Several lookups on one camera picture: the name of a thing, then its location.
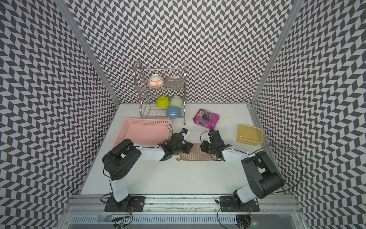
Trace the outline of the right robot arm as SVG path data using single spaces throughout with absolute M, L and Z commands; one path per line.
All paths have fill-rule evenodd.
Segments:
M 225 144 L 218 130 L 208 131 L 208 141 L 202 141 L 200 149 L 219 161 L 231 162 L 243 168 L 247 184 L 235 190 L 231 203 L 220 203 L 238 210 L 256 199 L 264 199 L 285 185 L 284 178 L 265 151 L 245 153 L 232 145 Z

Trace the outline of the pink perforated plastic basket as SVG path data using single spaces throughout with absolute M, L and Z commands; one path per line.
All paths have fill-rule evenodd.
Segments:
M 170 136 L 169 119 L 127 118 L 120 129 L 113 147 L 125 139 L 131 139 L 135 144 L 155 146 Z

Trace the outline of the blue bowl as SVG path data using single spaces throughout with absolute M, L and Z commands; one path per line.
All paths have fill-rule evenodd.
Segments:
M 169 106 L 166 110 L 165 115 L 167 117 L 173 117 L 173 118 L 180 117 L 181 116 L 181 109 L 179 107 L 176 107 L 176 106 Z

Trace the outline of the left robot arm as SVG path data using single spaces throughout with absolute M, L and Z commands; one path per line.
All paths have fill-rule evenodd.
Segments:
M 126 176 L 138 160 L 166 161 L 180 153 L 189 154 L 192 148 L 193 144 L 186 141 L 181 133 L 174 133 L 156 146 L 123 140 L 102 158 L 103 174 L 109 178 L 112 199 L 120 204 L 129 198 Z

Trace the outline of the pale green bowl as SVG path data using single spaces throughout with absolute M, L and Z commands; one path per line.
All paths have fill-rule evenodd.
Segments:
M 170 106 L 175 106 L 178 108 L 183 108 L 184 106 L 184 100 L 180 96 L 173 96 L 170 100 Z

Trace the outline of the metal two-tier dish rack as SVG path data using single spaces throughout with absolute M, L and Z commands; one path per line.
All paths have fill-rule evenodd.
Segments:
M 165 78 L 167 77 L 183 77 L 184 86 L 179 89 L 169 89 L 165 87 L 151 88 L 148 86 L 148 78 L 152 74 L 159 74 Z M 183 63 L 181 67 L 163 68 L 163 67 L 143 67 L 140 61 L 136 61 L 132 69 L 132 77 L 134 80 L 134 88 L 139 98 L 139 116 L 147 119 L 168 119 L 165 115 L 166 108 L 158 108 L 156 101 L 160 96 L 166 96 L 171 99 L 177 95 L 183 98 L 184 106 L 181 108 L 181 116 L 178 119 L 183 120 L 186 125 L 186 103 L 187 103 L 187 63 Z

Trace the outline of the striped brown square dishcloth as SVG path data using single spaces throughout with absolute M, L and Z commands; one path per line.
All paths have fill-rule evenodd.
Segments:
M 218 161 L 219 159 L 213 155 L 203 152 L 200 148 L 200 144 L 195 143 L 190 150 L 189 154 L 180 153 L 177 161 Z

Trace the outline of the white orange patterned bowl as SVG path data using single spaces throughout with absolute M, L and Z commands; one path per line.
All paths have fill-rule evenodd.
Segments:
M 151 88 L 160 88 L 165 84 L 164 79 L 159 74 L 152 74 L 148 81 L 148 86 Z

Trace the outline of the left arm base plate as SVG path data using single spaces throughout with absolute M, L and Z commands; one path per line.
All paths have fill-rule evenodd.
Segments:
M 105 212 L 142 212 L 144 209 L 145 196 L 128 196 L 121 202 L 114 197 L 109 197 L 105 205 Z

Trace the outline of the clear glass plate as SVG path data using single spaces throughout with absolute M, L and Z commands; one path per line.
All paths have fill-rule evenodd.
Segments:
M 183 77 L 167 77 L 165 78 L 165 87 L 169 89 L 179 89 L 184 86 Z

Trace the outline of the aluminium front rail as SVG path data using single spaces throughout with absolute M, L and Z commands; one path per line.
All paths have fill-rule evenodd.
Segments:
M 231 195 L 133 195 L 127 209 L 133 214 L 209 214 L 225 212 L 251 212 L 253 214 L 301 214 L 293 195 L 274 194 L 264 199 L 252 200 L 242 207 L 234 206 Z M 107 197 L 101 195 L 73 195 L 69 198 L 67 214 L 105 214 Z

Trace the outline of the yellow plastic tray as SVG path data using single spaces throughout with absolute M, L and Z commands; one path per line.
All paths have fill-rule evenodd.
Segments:
M 264 141 L 263 130 L 248 125 L 239 125 L 236 141 L 251 146 L 259 146 Z

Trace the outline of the lime green bowl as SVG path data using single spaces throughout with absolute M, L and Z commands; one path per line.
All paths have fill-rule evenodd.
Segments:
M 170 99 L 166 96 L 160 96 L 156 101 L 156 105 L 158 108 L 167 108 L 170 106 Z

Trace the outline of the magenta snack bag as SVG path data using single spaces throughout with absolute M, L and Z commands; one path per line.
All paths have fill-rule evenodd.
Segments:
M 220 116 L 218 114 L 209 112 L 205 109 L 199 109 L 193 118 L 193 122 L 208 129 L 215 129 L 219 119 Z

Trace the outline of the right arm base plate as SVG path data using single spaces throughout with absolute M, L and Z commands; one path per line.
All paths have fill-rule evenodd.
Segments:
M 247 203 L 234 196 L 220 196 L 219 204 L 222 212 L 259 212 L 259 204 L 257 199 L 251 200 Z

